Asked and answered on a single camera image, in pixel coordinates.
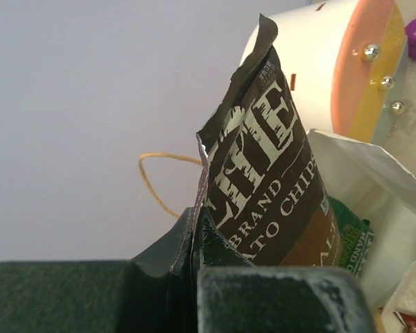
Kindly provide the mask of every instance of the green package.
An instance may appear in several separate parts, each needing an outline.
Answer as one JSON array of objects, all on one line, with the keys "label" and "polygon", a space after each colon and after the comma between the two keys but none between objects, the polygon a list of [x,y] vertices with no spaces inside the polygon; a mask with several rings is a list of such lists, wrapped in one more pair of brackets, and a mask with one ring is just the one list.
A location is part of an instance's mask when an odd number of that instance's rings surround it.
[{"label": "green package", "polygon": [[360,278],[363,267],[374,241],[374,233],[368,220],[360,220],[347,206],[329,197],[334,214],[338,220],[342,254],[339,266],[351,271]]}]

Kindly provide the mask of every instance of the rubber band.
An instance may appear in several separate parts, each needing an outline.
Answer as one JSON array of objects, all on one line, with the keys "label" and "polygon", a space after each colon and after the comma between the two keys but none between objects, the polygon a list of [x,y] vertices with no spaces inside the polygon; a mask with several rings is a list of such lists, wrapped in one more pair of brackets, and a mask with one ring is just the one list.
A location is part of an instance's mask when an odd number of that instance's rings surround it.
[{"label": "rubber band", "polygon": [[150,181],[148,180],[148,176],[146,175],[145,168],[142,164],[143,160],[145,160],[148,157],[165,157],[165,158],[172,158],[174,160],[184,161],[184,162],[191,162],[194,164],[197,164],[199,166],[202,166],[202,162],[200,160],[197,160],[192,157],[183,156],[183,155],[176,155],[176,154],[170,154],[170,153],[145,153],[141,154],[139,157],[139,170],[142,180],[144,181],[146,187],[148,188],[149,192],[153,196],[153,198],[157,201],[157,203],[160,205],[160,207],[163,208],[165,212],[172,215],[175,218],[179,218],[180,214],[173,212],[164,204],[164,202],[161,200],[161,198],[157,195],[155,190],[153,189],[153,186],[151,185]]}]

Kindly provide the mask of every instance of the snack bag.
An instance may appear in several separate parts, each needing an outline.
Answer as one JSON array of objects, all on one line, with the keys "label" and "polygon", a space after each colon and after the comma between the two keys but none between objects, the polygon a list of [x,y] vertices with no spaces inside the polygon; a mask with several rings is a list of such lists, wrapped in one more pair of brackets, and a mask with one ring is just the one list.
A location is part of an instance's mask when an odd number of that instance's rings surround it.
[{"label": "snack bag", "polygon": [[272,47],[276,36],[276,23],[261,15],[253,52],[197,134],[204,171],[194,221],[207,207],[256,265],[337,265],[338,224]]},{"label": "snack bag", "polygon": [[360,278],[367,255],[374,241],[374,233],[368,220],[360,220],[347,206],[329,197],[334,215],[338,220],[342,252],[338,265]]}]

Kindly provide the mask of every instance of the white background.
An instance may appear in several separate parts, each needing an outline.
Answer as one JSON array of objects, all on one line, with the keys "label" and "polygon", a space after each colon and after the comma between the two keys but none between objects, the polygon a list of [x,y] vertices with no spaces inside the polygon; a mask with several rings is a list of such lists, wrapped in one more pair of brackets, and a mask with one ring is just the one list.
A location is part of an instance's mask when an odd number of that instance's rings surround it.
[{"label": "white background", "polygon": [[[0,261],[130,258],[162,236],[175,219],[138,156],[197,157],[259,13],[307,3],[0,1]],[[197,166],[146,168],[170,207],[193,205]]]}]

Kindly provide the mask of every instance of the white paper bag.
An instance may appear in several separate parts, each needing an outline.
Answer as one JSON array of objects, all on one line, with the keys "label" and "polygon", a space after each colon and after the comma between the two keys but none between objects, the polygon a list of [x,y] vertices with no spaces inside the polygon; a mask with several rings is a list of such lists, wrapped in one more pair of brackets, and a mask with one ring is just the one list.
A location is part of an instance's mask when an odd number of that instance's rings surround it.
[{"label": "white paper bag", "polygon": [[416,260],[416,178],[379,146],[319,130],[308,138],[329,195],[371,222],[361,286],[382,307]]},{"label": "white paper bag", "polygon": [[404,332],[404,325],[397,318],[396,311],[416,317],[416,262],[408,269],[399,287],[383,308],[381,318],[388,333]]}]

